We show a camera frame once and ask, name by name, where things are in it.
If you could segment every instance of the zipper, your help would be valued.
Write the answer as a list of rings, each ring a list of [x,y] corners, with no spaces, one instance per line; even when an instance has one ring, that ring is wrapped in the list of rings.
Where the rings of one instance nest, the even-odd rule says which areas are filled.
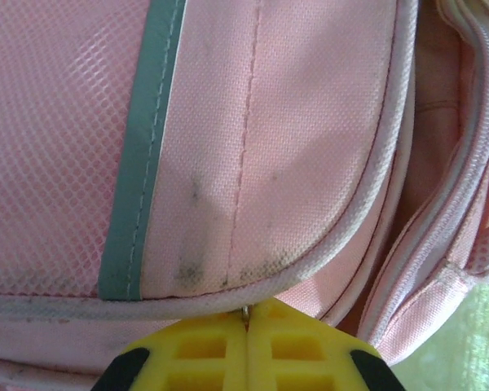
[[[442,190],[422,212],[426,218],[414,230],[414,240],[402,248],[400,244],[406,235],[400,236],[368,298],[359,337],[373,345],[379,344],[391,317],[412,293],[410,287],[416,281],[418,270],[427,261],[430,270],[421,273],[433,271],[448,250],[489,161],[489,9],[482,2],[472,0],[438,0],[438,9],[474,49],[470,115]]]

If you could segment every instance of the pink fabric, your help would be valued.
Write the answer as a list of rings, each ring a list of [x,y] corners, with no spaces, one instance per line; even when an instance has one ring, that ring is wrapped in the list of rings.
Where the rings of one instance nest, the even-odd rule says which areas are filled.
[[[321,239],[371,150],[393,30],[394,2],[187,4],[144,297],[265,279]]]
[[[145,249],[146,298],[189,297],[262,280],[333,228],[372,148],[390,43],[397,46],[402,39],[398,35],[390,41],[394,5],[357,0],[257,1],[231,7],[223,1],[188,3]],[[6,249],[0,253],[0,293],[95,294],[127,91],[147,4],[79,6],[49,9],[43,3],[37,13],[0,8],[16,21],[2,26],[0,64],[8,72],[17,69],[20,59],[28,65],[18,67],[12,87],[0,88],[0,249]],[[360,329],[390,363],[405,358],[438,329],[475,283],[489,283],[489,228],[481,227],[489,204],[489,158],[482,152],[489,141],[482,142],[482,137],[489,129],[475,132],[467,151],[463,143],[464,124],[472,115],[466,96],[477,93],[467,78],[474,72],[474,58],[434,9],[422,10],[408,178],[403,176],[413,90],[393,169],[366,220],[333,261],[280,295],[308,314],[337,323],[362,287],[372,288],[372,277],[388,255],[385,239],[393,226],[389,244],[396,245],[375,282]],[[33,15],[37,24],[31,23]],[[51,32],[64,38],[56,40]],[[13,44],[14,50],[3,50]],[[121,45],[124,56],[114,58]],[[74,49],[83,54],[75,63]],[[398,61],[391,66],[397,67]],[[57,95],[64,104],[53,98]],[[16,111],[3,116],[3,108],[10,106]],[[40,138],[27,137],[31,129]],[[12,149],[2,147],[5,138],[7,145],[14,140]],[[457,162],[453,152],[469,163],[450,188],[447,178]],[[74,166],[81,176],[75,175]],[[482,174],[472,175],[475,168]],[[465,181],[478,187],[474,195]],[[419,238],[431,205],[446,189],[445,204]],[[66,208],[77,198],[82,213],[69,216]],[[410,257],[403,255],[407,248],[414,249]],[[37,251],[59,262],[32,262]],[[204,303],[193,309],[201,314],[223,300],[221,295],[213,302],[207,297],[180,305]],[[28,297],[22,300],[16,299],[16,307],[10,300],[11,311],[22,314],[35,306]],[[174,300],[181,299],[129,306],[135,312],[155,304],[160,310],[152,312],[154,318],[166,317],[171,314],[166,310],[176,308]],[[47,303],[46,312],[39,314],[51,320],[0,316],[0,384],[11,385],[0,391],[21,391],[15,387],[22,386],[90,389],[125,345],[169,324],[105,320],[112,309],[121,308],[118,303]],[[76,314],[80,307],[96,320],[68,321],[56,315],[65,310]]]
[[[264,300],[310,278],[346,246],[366,221],[377,197],[384,192],[401,130],[402,116],[407,101],[412,70],[416,8],[410,3],[399,8],[396,23],[389,26],[395,36],[391,44],[391,66],[387,69],[384,104],[377,119],[376,131],[369,148],[369,158],[359,183],[343,213],[333,226],[327,227],[323,237],[297,261],[268,279],[259,279],[239,288],[227,289],[211,295],[188,298],[167,297],[159,301],[140,303],[101,302],[97,299],[63,299],[36,297],[0,297],[0,315],[16,319],[23,315],[35,319],[57,316],[64,319],[176,319],[177,317],[206,314],[207,311],[227,311],[250,302]],[[195,270],[187,269],[187,275]]]
[[[95,296],[147,7],[0,2],[0,294]]]

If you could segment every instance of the fabric panel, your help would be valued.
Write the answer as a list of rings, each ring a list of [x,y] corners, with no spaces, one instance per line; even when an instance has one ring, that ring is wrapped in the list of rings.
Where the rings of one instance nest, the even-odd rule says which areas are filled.
[[[160,159],[184,0],[151,0],[134,79],[99,295],[139,300],[148,214]]]
[[[385,194],[380,214],[378,214],[377,217],[377,225],[373,231],[368,249],[359,263],[359,268],[355,271],[351,281],[348,282],[346,288],[341,292],[341,295],[329,302],[330,304],[333,303],[333,305],[328,304],[328,306],[325,307],[324,310],[326,310],[326,312],[324,317],[321,318],[323,322],[335,326],[351,335],[355,335],[357,332],[360,315],[362,314],[362,309],[366,303],[366,291],[371,287],[372,282],[377,275],[378,268],[385,258],[385,251],[390,243],[390,228],[394,224],[394,216],[402,194],[403,182],[408,171],[409,156],[412,150],[415,90],[415,77],[412,71],[412,79],[410,80],[409,91],[407,92],[406,109],[401,125],[399,143],[397,144],[397,151],[391,167],[389,183],[387,184],[388,190]],[[352,239],[350,244],[348,244],[345,250],[339,253],[337,257],[341,257],[348,247],[356,243],[356,240]],[[326,265],[322,271],[319,271],[312,278],[318,277],[324,270],[332,267],[333,264]],[[336,275],[330,276],[330,280],[321,281],[320,285],[322,287],[328,287],[328,289],[333,289],[332,287],[335,284],[330,284],[329,281],[335,280],[337,280]]]
[[[0,294],[96,296],[147,7],[0,2]]]
[[[100,374],[127,345],[174,321],[0,321],[0,360]]]
[[[266,279],[333,230],[372,151],[394,6],[188,3],[143,297]]]
[[[387,42],[391,44],[390,66],[388,65],[387,69],[389,74],[385,87],[384,104],[381,108],[366,171],[361,176],[359,186],[341,218],[337,220],[333,228],[329,227],[330,231],[326,232],[322,240],[315,244],[307,254],[268,279],[261,279],[243,287],[213,294],[188,298],[167,297],[136,303],[96,299],[0,297],[0,317],[7,316],[10,319],[24,317],[31,319],[50,319],[52,317],[111,320],[178,319],[234,310],[250,302],[272,297],[310,278],[349,243],[351,237],[368,216],[391,168],[412,69],[417,3],[399,3],[396,11],[394,25],[391,28],[394,36],[398,38]]]
[[[375,231],[384,200],[385,192],[380,194],[366,221],[332,262],[329,262],[311,278],[282,292],[277,298],[318,319],[322,318],[332,307],[334,311],[344,313],[344,310],[337,308],[335,303],[352,283],[358,268],[361,267],[361,262],[366,262],[367,248],[371,243],[372,233]],[[327,319],[326,323],[337,324],[339,320],[334,317]]]
[[[389,365],[405,359],[456,310],[475,280],[447,267],[402,305],[375,348]]]
[[[459,17],[452,9],[444,11]],[[489,15],[480,10],[464,11],[473,18],[466,15],[473,26],[489,37]],[[478,52],[477,64],[483,64],[475,71],[475,80],[485,83],[474,84],[471,110],[463,123],[464,135],[441,187],[405,227],[372,290],[359,335],[375,345],[381,343],[399,306],[428,279],[438,263],[448,259],[463,268],[478,230],[489,186],[489,46],[480,45],[472,31],[464,29],[462,33],[471,37],[475,49],[486,48]]]
[[[87,391],[95,377],[0,360],[0,391]]]

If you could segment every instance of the seam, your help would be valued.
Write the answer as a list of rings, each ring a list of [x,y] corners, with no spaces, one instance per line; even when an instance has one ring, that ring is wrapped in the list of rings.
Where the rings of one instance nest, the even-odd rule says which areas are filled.
[[[242,135],[242,146],[241,146],[241,154],[240,154],[240,171],[237,176],[237,191],[236,191],[236,202],[235,202],[235,210],[232,218],[232,228],[230,234],[230,248],[228,250],[228,262],[227,262],[227,277],[226,281],[228,281],[228,274],[231,266],[231,255],[234,252],[235,248],[235,239],[236,239],[236,228],[237,228],[237,214],[239,211],[239,203],[240,203],[240,195],[243,187],[243,173],[245,171],[245,155],[246,155],[246,141],[249,134],[249,118],[252,112],[252,85],[253,80],[255,79],[255,62],[257,58],[257,48],[258,48],[258,34],[259,34],[259,25],[261,22],[261,7],[262,0],[256,0],[255,2],[255,23],[253,26],[253,40],[252,40],[252,58],[250,59],[249,65],[249,79],[248,79],[248,87],[247,87],[247,95],[244,103],[244,119],[243,119],[243,135]]]
[[[397,20],[401,19],[400,15],[397,11],[397,14],[394,18],[394,24],[396,26]],[[390,53],[390,62],[395,57],[395,53],[393,51],[395,44],[395,39],[393,36],[392,41],[392,50]],[[380,123],[377,125],[377,131],[380,130]],[[248,288],[252,285],[256,285],[264,279],[260,279],[255,283],[248,283],[243,287],[238,288],[228,288],[225,292],[214,292],[205,295],[206,300],[217,300],[222,294],[227,294],[228,292],[245,292],[244,288]],[[73,319],[137,319],[141,318],[141,314],[144,314],[149,319],[170,319],[169,316],[157,316],[156,308],[158,312],[160,312],[160,306],[157,304],[158,302],[164,303],[163,306],[168,306],[172,301],[174,302],[174,306],[181,306],[185,301],[193,301],[193,297],[190,298],[163,298],[159,300],[151,300],[142,302],[139,306],[134,306],[130,303],[125,302],[110,302],[108,303],[109,307],[112,309],[105,309],[105,302],[101,301],[98,298],[58,298],[57,300],[51,300],[49,297],[32,297],[26,300],[25,297],[0,297],[0,318],[2,316],[11,316],[11,314],[18,314],[17,308],[22,309],[24,314],[31,314],[32,316],[36,316],[39,319],[46,319],[47,316],[50,316],[51,313],[56,312],[56,307],[58,308],[58,312],[63,311],[65,316],[72,317]]]
[[[382,201],[382,206],[381,206],[381,212],[379,213],[382,214],[384,209],[387,208],[387,203],[388,203],[388,196],[390,194],[390,189],[391,187],[394,185],[394,171],[395,171],[395,166],[396,166],[396,158],[393,159],[393,162],[391,164],[391,169],[390,169],[390,172],[389,172],[389,181],[388,181],[388,184],[386,186],[386,189],[385,189],[385,195],[384,195],[384,200]],[[328,308],[326,309],[326,312],[324,312],[323,315],[321,315],[319,317],[319,320],[320,321],[324,321],[330,314],[330,312],[332,311],[333,307],[344,297],[344,295],[346,294],[346,291],[351,287],[351,285],[353,284],[353,281],[358,277],[358,274],[359,274],[359,271],[360,269],[362,268],[362,264],[364,262],[364,258],[366,257],[366,254],[368,254],[369,252],[369,249],[372,247],[372,244],[373,244],[373,240],[375,239],[375,233],[377,232],[378,229],[381,228],[381,219],[379,218],[377,220],[377,224],[375,225],[375,228],[373,229],[373,233],[372,233],[372,237],[371,239],[369,240],[369,243],[368,243],[368,246],[366,247],[366,251],[364,251],[364,255],[359,263],[359,266],[357,267],[357,269],[355,270],[355,273],[353,274],[353,276],[351,276],[351,279],[350,279],[350,282],[348,283],[348,285],[342,290],[342,293],[340,294],[340,296],[330,305],[328,305]],[[366,280],[365,283],[368,283],[370,278],[372,277],[372,273],[376,273],[377,271],[375,270],[375,265],[377,263],[377,257],[374,257],[373,258],[373,262],[371,264],[371,268],[370,268],[370,272],[368,273],[368,279]],[[350,311],[353,309],[353,306],[355,305],[355,303],[351,306],[351,308],[348,310],[348,313],[350,313]]]
[[[466,289],[461,288],[456,288],[452,280],[446,281],[446,277],[443,275],[443,272],[445,270],[450,270],[453,271],[457,277],[460,278],[459,282],[463,285],[463,287]],[[413,297],[409,299],[408,302],[404,302],[402,306],[400,307],[400,310],[397,310],[394,316],[391,318],[387,329],[384,331],[384,335],[381,337],[380,341],[387,339],[388,335],[394,330],[396,327],[397,323],[402,319],[410,310],[415,308],[416,303],[427,293],[429,293],[433,288],[435,288],[438,285],[442,285],[444,288],[447,290],[450,290],[452,292],[460,292],[464,293],[467,295],[471,289],[470,286],[468,286],[468,281],[465,276],[461,275],[457,270],[455,270],[449,262],[447,262],[443,269],[438,272],[437,275],[435,275],[419,292],[417,292]]]
[[[463,99],[466,99],[464,96],[464,88],[462,86],[462,75],[464,74],[464,62],[465,62],[465,54],[464,54],[464,43],[462,41],[462,37],[459,35],[457,39],[458,43],[458,82],[456,83],[456,96],[458,97],[458,102],[456,105],[456,121],[458,125],[458,131],[457,131],[457,136],[458,139],[462,136],[462,124],[463,124],[463,116],[462,116],[462,110],[465,108],[465,101]]]
[[[13,382],[10,386],[37,388],[40,384],[60,387],[68,384],[72,377],[76,384],[87,384],[88,387],[97,381],[97,376],[77,372],[60,371],[56,368],[43,368],[22,362],[0,359],[0,380]]]
[[[416,114],[422,114],[423,112],[429,112],[433,110],[439,110],[443,108],[458,110],[458,102],[455,100],[439,100],[435,102],[423,103],[416,106]]]
[[[167,64],[169,62],[170,43],[172,41],[172,34],[174,33],[175,20],[176,20],[177,14],[178,14],[178,8],[179,8],[179,0],[175,0],[174,10],[173,10],[172,16],[170,18],[169,36],[167,37],[167,40],[166,40],[165,58],[163,59],[163,63],[161,65],[160,85],[157,88],[156,111],[154,112],[154,119],[152,121],[151,141],[150,141],[150,144],[148,146],[147,164],[145,165],[145,177],[143,178],[142,192],[141,192],[141,196],[139,197],[139,211],[138,211],[138,216],[136,218],[136,227],[134,228],[134,233],[132,234],[132,246],[130,248],[129,265],[127,267],[127,277],[126,277],[126,280],[127,280],[126,298],[127,298],[127,300],[130,299],[130,287],[132,285],[131,275],[132,275],[132,266],[134,264],[134,253],[135,253],[135,249],[136,249],[136,240],[138,239],[138,235],[139,235],[139,225],[141,222],[141,214],[143,212],[143,202],[145,200],[145,195],[146,195],[145,188],[147,187],[148,174],[150,171],[150,160],[151,160],[151,155],[152,155],[152,149],[154,147],[154,142],[156,141],[157,120],[158,120],[159,111],[161,109],[161,96],[163,94],[163,84],[164,84],[164,80],[165,80]]]
[[[387,95],[388,95],[388,88],[389,88],[389,84],[390,84],[390,74],[391,74],[391,69],[392,69],[392,64],[394,62],[394,47],[395,47],[395,43],[396,43],[396,38],[395,38],[395,33],[396,33],[396,29],[397,29],[397,23],[398,23],[398,18],[399,18],[399,2],[397,1],[396,2],[396,6],[395,6],[395,15],[394,15],[394,23],[393,23],[393,37],[392,37],[392,40],[391,40],[391,49],[390,49],[390,55],[389,55],[389,59],[388,59],[388,66],[387,66],[387,72],[385,74],[385,86],[384,86],[384,93],[382,95],[382,103],[381,103],[381,112],[379,113],[379,116],[378,116],[378,120],[377,120],[377,128],[375,130],[375,134],[373,136],[373,140],[372,140],[372,145],[370,146],[369,148],[369,153],[368,153],[368,158],[366,159],[366,162],[364,164],[364,167],[363,167],[363,170],[362,170],[362,173],[360,174],[360,179],[359,181],[357,182],[357,185],[355,186],[355,190],[353,191],[350,199],[348,200],[348,205],[351,203],[351,200],[353,200],[353,198],[355,197],[355,195],[358,193],[359,191],[359,184],[360,182],[362,181],[362,178],[366,175],[366,171],[368,170],[368,162],[370,160],[375,160],[375,158],[373,157],[373,148],[374,148],[374,143],[375,143],[375,139],[377,138],[377,135],[380,133],[380,129],[381,129],[381,119],[384,115],[384,113],[387,111],[386,110],[386,98],[387,98]],[[390,171],[392,170],[392,166],[391,167],[388,167],[388,174],[390,173]],[[300,257],[298,260],[292,262],[292,264],[290,266],[293,266],[297,261],[299,261],[305,254],[308,254],[309,252],[313,251],[314,248],[317,248],[324,240],[325,238],[335,229],[335,226],[341,221],[341,219],[344,218],[344,214],[346,213],[346,210],[348,208],[345,207],[344,210],[342,210],[341,212],[341,215],[338,217],[337,221],[335,222],[335,224],[333,226],[330,226],[328,228],[328,230],[326,231],[326,233],[322,236],[322,238],[320,238],[320,240],[318,240],[315,244],[313,244],[313,246],[311,246],[310,248],[308,248]]]
[[[396,43],[396,39],[395,39],[395,33],[396,33],[396,29],[397,29],[397,23],[398,23],[398,18],[399,18],[399,2],[397,1],[395,3],[395,15],[394,15],[394,23],[393,23],[393,39],[391,41],[391,49],[390,49],[390,55],[389,55],[389,59],[388,59],[388,66],[387,66],[387,72],[386,72],[386,79],[385,79],[385,88],[384,88],[384,93],[382,95],[382,105],[381,105],[381,112],[380,112],[380,115],[379,115],[379,118],[377,120],[377,130],[375,132],[375,136],[373,138],[373,140],[375,140],[377,134],[379,133],[380,131],[380,128],[381,128],[381,118],[383,116],[383,113],[385,111],[385,99],[388,95],[388,85],[389,85],[389,82],[390,82],[390,70],[391,70],[391,65],[393,64],[394,62],[394,47],[395,47],[395,43]],[[260,20],[259,20],[259,16],[260,16],[260,11],[261,11],[261,6],[262,6],[262,0],[257,0],[257,12],[256,12],[256,27],[257,27],[257,31],[258,31],[258,28],[259,28],[259,25],[260,25]],[[368,160],[367,160],[367,163],[370,159],[373,158],[372,154],[373,154],[373,143],[374,141],[372,142],[372,145],[370,147],[370,151],[369,151],[369,154],[368,154]],[[361,173],[360,175],[360,178],[362,179],[362,177],[366,174],[366,169],[367,169],[367,166],[368,164],[366,163],[366,165],[364,166],[363,168],[363,172]],[[348,202],[351,202],[351,199],[353,198],[353,196],[357,193],[358,189],[359,189],[359,183],[360,183],[360,180],[359,182],[357,183],[357,186],[355,188],[355,190],[353,191],[353,195],[351,196],[350,200]],[[344,212],[346,210],[343,210],[341,215],[339,216],[339,218],[337,219],[337,221],[340,221],[343,217],[344,217]],[[312,251],[314,248],[316,248],[317,246],[319,246],[319,244],[325,239],[325,237],[327,235],[329,235],[329,233],[334,229],[335,225],[330,227],[328,229],[328,231],[326,232],[325,235],[323,235],[323,237],[317,242],[315,243],[312,247],[308,248],[300,257],[299,259],[297,259],[296,261],[292,262],[292,264],[290,266],[287,266],[286,268],[282,269],[282,270],[279,270],[276,274],[279,274],[280,272],[286,270],[288,267],[291,267],[293,265],[295,265],[295,263],[299,262],[301,257],[303,257],[304,254],[308,254],[310,251]],[[233,248],[233,241],[234,241],[234,228],[232,228],[232,233],[231,233],[231,246],[230,246],[230,252],[229,254],[231,253],[232,251],[232,248]],[[227,276],[225,278],[226,281],[228,281],[228,271],[230,269],[230,255],[228,257],[228,266],[227,266]],[[257,281],[255,281],[254,283],[258,283],[260,281],[263,281],[263,280],[266,280],[266,279],[270,279],[270,277],[265,277],[263,279],[259,279]],[[243,285],[241,287],[238,287],[238,288],[243,288],[245,286],[249,286],[249,285],[252,285],[254,283],[247,283],[246,285]]]

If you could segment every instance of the stitching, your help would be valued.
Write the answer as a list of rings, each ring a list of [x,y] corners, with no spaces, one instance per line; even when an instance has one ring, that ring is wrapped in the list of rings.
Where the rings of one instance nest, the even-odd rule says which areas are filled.
[[[428,102],[423,104],[417,104],[416,113],[420,114],[423,112],[429,112],[432,110],[439,110],[443,108],[450,108],[453,110],[458,110],[458,102],[455,100],[439,100],[436,102]]]
[[[456,287],[451,279],[451,275],[445,275],[447,271],[453,272],[458,278],[459,283],[462,284],[462,288]],[[467,279],[467,275],[463,273],[463,270],[458,266],[451,264],[450,262],[446,262],[442,269],[435,275],[430,281],[428,281],[420,290],[413,294],[413,296],[409,299],[409,301],[404,302],[400,309],[397,309],[394,316],[391,318],[389,323],[387,324],[387,329],[384,331],[384,335],[381,337],[381,340],[387,338],[387,336],[394,330],[397,326],[397,323],[402,319],[410,310],[414,309],[416,303],[425,295],[428,294],[433,288],[438,285],[442,285],[443,287],[451,290],[452,292],[461,292],[467,295],[471,289],[471,281]]]
[[[255,24],[253,27],[253,40],[252,40],[252,58],[250,59],[250,76],[248,79],[248,92],[245,100],[245,109],[244,109],[244,120],[243,120],[243,136],[242,136],[242,149],[240,155],[240,172],[237,176],[237,191],[236,191],[236,207],[234,210],[234,216],[232,218],[232,229],[230,234],[230,249],[228,251],[228,263],[227,263],[227,280],[228,280],[228,271],[230,270],[231,265],[231,255],[233,253],[235,247],[235,233],[237,228],[237,212],[239,210],[239,201],[240,194],[243,185],[243,172],[245,171],[245,154],[246,154],[246,139],[249,133],[249,118],[251,113],[252,106],[252,84],[255,79],[255,61],[257,58],[257,48],[258,48],[258,33],[259,33],[259,25],[261,21],[261,7],[262,0],[256,0],[255,2]]]
[[[388,203],[388,197],[389,197],[389,194],[390,194],[390,189],[392,188],[392,186],[394,185],[394,177],[395,177],[395,166],[396,166],[396,157],[393,159],[393,162],[391,163],[391,169],[390,169],[390,180],[388,181],[388,185],[385,189],[385,195],[384,195],[384,201],[382,201],[382,206],[381,206],[381,214],[382,212],[384,211],[384,209],[387,208],[387,203]],[[375,232],[377,232],[377,230],[379,230],[382,226],[382,221],[381,219],[378,219],[377,220],[377,224],[375,225],[375,229],[373,230],[373,235],[372,235],[372,238],[369,240],[369,243],[368,243],[368,246],[366,247],[366,251],[364,252],[364,257],[366,257],[366,254],[368,254],[369,252],[369,249],[372,247],[373,245],[373,240],[375,239]],[[320,321],[324,321],[329,315],[330,315],[330,312],[332,311],[333,307],[344,297],[344,295],[346,294],[347,290],[351,287],[351,285],[353,284],[353,281],[355,278],[358,277],[359,275],[359,271],[362,267],[362,263],[363,263],[363,260],[359,263],[359,266],[357,267],[357,269],[355,270],[355,273],[353,274],[353,276],[351,277],[350,279],[350,282],[348,283],[348,285],[344,288],[344,290],[342,291],[341,295],[331,304],[328,306],[328,308],[326,309],[326,312],[324,313],[324,315],[321,315],[319,317],[319,320]],[[376,265],[377,265],[377,257],[374,257],[373,258],[373,261],[372,261],[372,264],[371,264],[371,271],[368,273],[368,279],[366,280],[366,283],[369,282],[370,278],[371,278],[371,273],[373,272],[373,270],[376,268]]]
[[[148,146],[148,156],[147,156],[147,164],[145,165],[145,177],[143,178],[143,189],[141,193],[141,197],[139,197],[139,211],[138,217],[136,218],[136,227],[134,228],[134,233],[132,234],[132,247],[130,249],[130,258],[129,258],[129,267],[127,268],[127,289],[126,289],[126,298],[130,299],[130,287],[132,285],[132,266],[134,264],[134,253],[136,248],[136,240],[138,238],[139,233],[139,224],[141,223],[141,215],[143,213],[143,201],[145,199],[145,188],[147,187],[148,181],[148,173],[150,171],[150,159],[152,155],[152,149],[154,147],[154,142],[156,141],[156,126],[157,126],[157,117],[161,108],[161,96],[163,94],[163,84],[165,80],[165,73],[167,69],[167,64],[169,62],[169,52],[170,52],[170,43],[172,41],[172,34],[174,33],[175,21],[178,15],[179,9],[179,0],[176,0],[174,3],[174,10],[172,12],[172,17],[170,19],[170,28],[169,28],[169,36],[166,40],[166,48],[165,48],[165,58],[163,59],[163,63],[161,65],[161,79],[160,85],[157,89],[157,98],[156,98],[156,111],[154,112],[154,120],[152,122],[151,129],[151,142]]]

